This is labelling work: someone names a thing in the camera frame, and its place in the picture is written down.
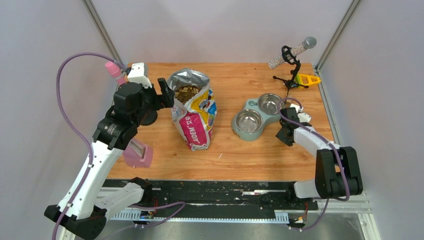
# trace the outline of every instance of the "microphone stand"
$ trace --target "microphone stand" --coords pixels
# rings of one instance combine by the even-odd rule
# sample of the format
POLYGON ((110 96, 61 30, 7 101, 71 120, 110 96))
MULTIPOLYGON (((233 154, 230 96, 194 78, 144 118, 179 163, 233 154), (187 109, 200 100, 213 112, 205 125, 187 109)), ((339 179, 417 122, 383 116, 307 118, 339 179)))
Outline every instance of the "microphone stand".
POLYGON ((296 65, 294 70, 290 71, 291 79, 286 80, 286 79, 282 79, 282 78, 279 78, 279 77, 276 77, 276 76, 272 76, 273 79, 278 79, 278 80, 283 81, 284 86, 287 88, 286 98, 289 96, 289 91, 292 88, 297 88, 297 87, 304 87, 306 89, 309 88, 309 86, 302 85, 302 84, 295 82, 296 75, 299 73, 299 70, 301 69, 301 62, 299 60, 297 60, 297 58, 295 56, 293 56, 291 49, 292 48, 288 47, 288 46, 283 46, 281 48, 282 59, 284 59, 284 61, 286 63, 290 64, 290 65, 296 65))

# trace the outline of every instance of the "gray microphone head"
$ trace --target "gray microphone head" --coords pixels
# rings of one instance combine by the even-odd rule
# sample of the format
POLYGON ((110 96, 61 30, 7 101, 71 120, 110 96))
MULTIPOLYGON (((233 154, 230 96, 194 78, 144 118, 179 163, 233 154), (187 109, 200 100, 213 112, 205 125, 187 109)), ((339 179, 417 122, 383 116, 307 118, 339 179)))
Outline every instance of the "gray microphone head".
POLYGON ((305 49, 312 49, 313 47, 315 47, 315 45, 317 45, 317 39, 313 36, 308 36, 302 42, 302 45, 305 49))

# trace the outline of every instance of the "white wall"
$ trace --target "white wall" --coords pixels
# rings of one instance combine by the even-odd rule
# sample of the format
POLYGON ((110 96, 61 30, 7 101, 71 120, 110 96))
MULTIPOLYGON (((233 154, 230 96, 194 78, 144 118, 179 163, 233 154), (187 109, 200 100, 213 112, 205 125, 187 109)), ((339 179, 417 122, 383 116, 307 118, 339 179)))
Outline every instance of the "white wall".
POLYGON ((266 63, 305 37, 316 64, 351 0, 93 0, 124 61, 266 63))
MULTIPOLYGON (((0 239, 51 239, 44 210, 62 199, 87 154, 59 112, 57 70, 74 53, 108 52, 81 1, 2 1, 0 23, 0 239)), ((64 108, 87 137, 116 87, 104 63, 81 57, 63 71, 64 108)))
POLYGON ((424 2, 365 0, 322 70, 381 239, 424 239, 424 2))

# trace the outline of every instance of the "pink block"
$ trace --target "pink block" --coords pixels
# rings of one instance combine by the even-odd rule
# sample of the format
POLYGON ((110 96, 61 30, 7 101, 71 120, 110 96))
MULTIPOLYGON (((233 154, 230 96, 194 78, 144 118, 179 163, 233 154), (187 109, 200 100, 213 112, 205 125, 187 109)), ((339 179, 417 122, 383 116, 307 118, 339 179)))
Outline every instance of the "pink block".
POLYGON ((153 149, 133 138, 122 155, 124 162, 130 167, 149 168, 153 160, 153 149))
POLYGON ((107 72, 117 81, 119 85, 126 83, 124 74, 121 72, 121 69, 115 63, 108 61, 104 65, 107 72))

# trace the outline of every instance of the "kibble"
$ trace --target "kibble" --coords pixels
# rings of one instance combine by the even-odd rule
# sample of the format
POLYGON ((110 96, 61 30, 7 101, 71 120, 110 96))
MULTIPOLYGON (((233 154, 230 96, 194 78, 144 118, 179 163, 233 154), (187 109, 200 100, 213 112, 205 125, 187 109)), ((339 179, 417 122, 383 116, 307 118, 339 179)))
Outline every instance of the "kibble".
POLYGON ((200 89, 195 86, 183 86, 175 91, 175 98, 182 104, 186 104, 190 99, 198 94, 199 91, 200 89))

